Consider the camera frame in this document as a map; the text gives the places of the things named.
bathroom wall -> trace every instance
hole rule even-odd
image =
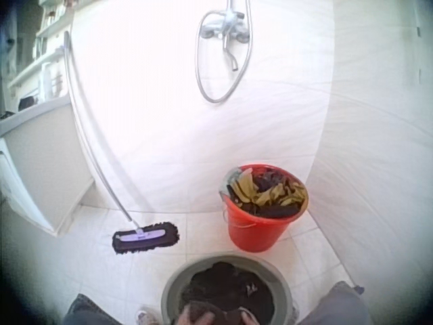
[[[309,211],[376,324],[413,324],[433,274],[432,2],[336,0],[334,18]]]
[[[219,210],[221,179],[249,162],[309,175],[329,104],[332,1],[252,0],[250,65],[215,106],[198,90],[194,46],[200,18],[225,2],[100,1],[76,16],[74,91],[82,88],[92,146],[128,210]],[[246,45],[233,52],[242,65]],[[202,41],[200,59],[206,90],[221,96],[235,77],[221,41]],[[98,181],[83,203],[115,207]]]

countertop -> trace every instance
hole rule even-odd
[[[31,106],[14,114],[13,116],[7,117],[0,121],[0,137],[3,137],[7,132],[19,127],[21,124],[38,117],[42,114],[61,108],[71,104],[69,93],[58,98],[49,100],[35,106]]]

gray bucket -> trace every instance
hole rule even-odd
[[[178,315],[179,301],[183,289],[197,272],[212,267],[216,262],[231,263],[246,271],[254,272],[271,290],[275,312],[269,325],[294,324],[292,295],[284,277],[276,267],[256,257],[245,257],[236,253],[209,255],[186,263],[168,280],[162,293],[161,312],[164,324],[170,324]]]

dust mop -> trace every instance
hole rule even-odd
[[[97,174],[99,175],[102,183],[107,189],[113,201],[116,203],[119,210],[121,210],[124,216],[130,221],[134,230],[124,231],[124,232],[116,232],[113,235],[113,248],[116,253],[124,254],[127,252],[139,252],[139,251],[148,251],[150,249],[155,249],[156,247],[168,247],[176,244],[179,241],[179,233],[175,225],[169,222],[157,223],[154,225],[147,225],[145,227],[140,227],[139,224],[129,215],[128,211],[123,207],[123,204],[119,201],[117,195],[114,193],[111,185],[108,183],[107,178],[105,177],[102,169],[96,159],[95,154],[93,153],[92,147],[90,146],[89,140],[87,139],[86,133],[84,131],[83,122],[81,120],[80,114],[76,105],[76,98],[74,96],[73,86],[71,82],[71,74],[70,74],[70,60],[73,60],[72,56],[72,44],[70,41],[70,34],[68,31],[64,33],[64,53],[65,53],[65,71],[66,71],[66,80],[68,82],[68,90],[70,95],[70,101],[72,104],[72,111],[74,113],[74,118],[76,122],[76,126],[78,129],[78,134],[82,140],[84,147],[89,154],[89,159],[92,162],[93,167],[95,168]],[[85,108],[87,108],[87,100],[85,99],[85,94],[81,89],[81,85],[79,83],[78,71],[74,71],[75,76],[77,78],[78,90],[81,93],[81,97],[83,99],[83,104]]]

white cabinet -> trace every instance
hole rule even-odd
[[[33,202],[26,186],[22,183],[3,138],[0,139],[0,185],[1,192],[9,201],[12,210],[46,229],[54,231],[53,226],[44,218]]]
[[[0,181],[3,195],[19,215],[53,235],[67,230],[73,211],[94,182],[69,104],[3,134]]]

